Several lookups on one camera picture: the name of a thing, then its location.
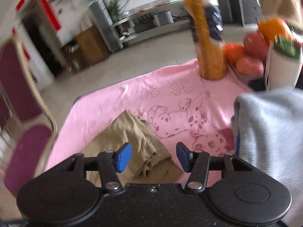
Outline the khaki jacket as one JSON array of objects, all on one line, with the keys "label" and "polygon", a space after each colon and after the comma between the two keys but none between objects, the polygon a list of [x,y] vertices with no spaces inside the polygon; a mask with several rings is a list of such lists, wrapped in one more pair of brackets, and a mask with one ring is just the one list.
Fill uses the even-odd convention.
[{"label": "khaki jacket", "polygon": [[85,157],[96,157],[104,151],[117,151],[127,142],[131,144],[132,155],[125,170],[118,174],[123,186],[175,183],[183,174],[164,144],[152,133],[150,124],[129,110],[99,133],[82,153]]}]

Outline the pink cartoon blanket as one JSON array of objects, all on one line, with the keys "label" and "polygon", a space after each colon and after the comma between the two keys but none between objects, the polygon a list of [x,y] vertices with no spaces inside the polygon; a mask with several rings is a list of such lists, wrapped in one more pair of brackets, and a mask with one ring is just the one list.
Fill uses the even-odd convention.
[{"label": "pink cartoon blanket", "polygon": [[205,80],[196,60],[169,66],[87,94],[72,106],[46,163],[50,169],[81,152],[121,113],[147,121],[179,166],[176,144],[222,156],[235,149],[235,98],[250,92],[234,73]]}]

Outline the light blue knit sweater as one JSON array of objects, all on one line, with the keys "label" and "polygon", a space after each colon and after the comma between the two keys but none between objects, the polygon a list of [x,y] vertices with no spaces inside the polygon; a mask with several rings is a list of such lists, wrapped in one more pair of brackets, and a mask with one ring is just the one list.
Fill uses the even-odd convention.
[{"label": "light blue knit sweater", "polygon": [[302,90],[238,95],[231,118],[236,154],[288,188],[288,226],[302,226]]}]

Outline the maroon banquet chair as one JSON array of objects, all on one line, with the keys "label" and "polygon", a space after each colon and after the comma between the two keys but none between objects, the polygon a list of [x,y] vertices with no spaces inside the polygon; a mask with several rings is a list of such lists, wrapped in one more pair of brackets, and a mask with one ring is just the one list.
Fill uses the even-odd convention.
[{"label": "maroon banquet chair", "polygon": [[58,133],[56,121],[44,103],[31,75],[22,43],[12,36],[1,45],[1,120],[8,114],[25,125],[4,175],[7,190],[20,188],[43,170],[43,154]]}]

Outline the pink peach fruit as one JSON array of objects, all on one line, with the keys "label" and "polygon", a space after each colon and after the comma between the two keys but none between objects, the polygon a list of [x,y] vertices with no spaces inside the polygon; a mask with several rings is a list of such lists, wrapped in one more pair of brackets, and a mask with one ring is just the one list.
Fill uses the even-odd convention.
[{"label": "pink peach fruit", "polygon": [[236,63],[236,70],[247,76],[263,76],[264,66],[260,59],[244,56]]}]

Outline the wooden cabinet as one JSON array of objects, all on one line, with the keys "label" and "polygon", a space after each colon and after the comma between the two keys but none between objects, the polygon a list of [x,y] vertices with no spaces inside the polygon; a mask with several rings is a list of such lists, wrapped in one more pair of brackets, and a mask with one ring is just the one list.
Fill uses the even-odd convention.
[{"label": "wooden cabinet", "polygon": [[68,70],[78,73],[110,56],[96,26],[81,32],[62,47]]}]

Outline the small orange tangerine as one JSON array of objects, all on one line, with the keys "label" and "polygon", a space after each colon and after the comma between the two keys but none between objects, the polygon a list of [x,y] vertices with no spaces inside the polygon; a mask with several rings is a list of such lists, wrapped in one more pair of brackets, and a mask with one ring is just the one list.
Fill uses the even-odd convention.
[{"label": "small orange tangerine", "polygon": [[225,44],[225,57],[227,62],[236,67],[236,63],[246,55],[243,45],[238,43]]}]

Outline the red apple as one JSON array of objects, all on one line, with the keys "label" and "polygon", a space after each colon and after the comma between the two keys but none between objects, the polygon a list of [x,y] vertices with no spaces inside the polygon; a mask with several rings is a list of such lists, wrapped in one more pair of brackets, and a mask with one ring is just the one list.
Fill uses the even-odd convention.
[{"label": "red apple", "polygon": [[266,60],[269,45],[265,41],[263,35],[259,32],[251,32],[244,36],[243,46],[245,51],[261,61]]}]

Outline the white cup green lid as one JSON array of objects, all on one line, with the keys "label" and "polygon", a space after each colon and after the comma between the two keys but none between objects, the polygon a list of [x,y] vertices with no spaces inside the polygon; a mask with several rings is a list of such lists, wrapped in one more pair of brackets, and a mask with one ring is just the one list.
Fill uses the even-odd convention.
[{"label": "white cup green lid", "polygon": [[266,59],[266,90],[295,88],[301,69],[302,44],[281,35],[275,36]]}]

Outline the long metal tv shelf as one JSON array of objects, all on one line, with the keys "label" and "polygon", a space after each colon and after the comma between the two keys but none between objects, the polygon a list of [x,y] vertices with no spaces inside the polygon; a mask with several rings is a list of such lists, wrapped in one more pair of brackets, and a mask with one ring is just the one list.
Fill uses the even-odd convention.
[{"label": "long metal tv shelf", "polygon": [[130,46],[167,33],[188,29],[190,18],[182,0],[158,0],[129,10],[114,22],[120,42]]}]

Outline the grey tall speaker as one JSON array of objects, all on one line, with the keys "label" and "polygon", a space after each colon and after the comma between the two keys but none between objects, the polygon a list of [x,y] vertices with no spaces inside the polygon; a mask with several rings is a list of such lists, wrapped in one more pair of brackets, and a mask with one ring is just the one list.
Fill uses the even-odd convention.
[{"label": "grey tall speaker", "polygon": [[92,23],[99,31],[108,50],[111,53],[117,50],[121,50],[123,48],[123,44],[120,41],[117,30],[115,30],[115,28],[112,26],[112,19],[106,9],[103,0],[93,2],[88,7],[88,15]]}]

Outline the large orange fruit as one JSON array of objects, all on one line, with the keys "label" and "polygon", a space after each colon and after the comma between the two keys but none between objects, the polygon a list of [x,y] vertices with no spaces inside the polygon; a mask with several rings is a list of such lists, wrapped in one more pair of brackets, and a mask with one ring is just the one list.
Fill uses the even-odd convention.
[{"label": "large orange fruit", "polygon": [[292,32],[286,22],[280,17],[270,17],[258,22],[258,32],[261,33],[265,41],[270,44],[274,42],[276,36],[292,39]]}]

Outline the green potted plant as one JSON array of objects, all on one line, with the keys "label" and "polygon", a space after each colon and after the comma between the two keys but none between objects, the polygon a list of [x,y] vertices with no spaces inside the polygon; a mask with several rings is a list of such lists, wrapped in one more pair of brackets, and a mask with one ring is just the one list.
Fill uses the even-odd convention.
[{"label": "green potted plant", "polygon": [[117,22],[119,20],[119,18],[121,17],[123,8],[124,7],[121,6],[119,0],[111,0],[107,4],[106,9],[113,22]]}]

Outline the orange juice bottle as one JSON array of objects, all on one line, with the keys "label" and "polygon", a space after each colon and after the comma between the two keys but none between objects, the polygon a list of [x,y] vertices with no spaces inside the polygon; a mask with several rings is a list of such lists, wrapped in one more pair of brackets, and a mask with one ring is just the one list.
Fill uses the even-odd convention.
[{"label": "orange juice bottle", "polygon": [[184,0],[191,20],[199,73],[217,80],[226,74],[222,17],[218,0]]}]

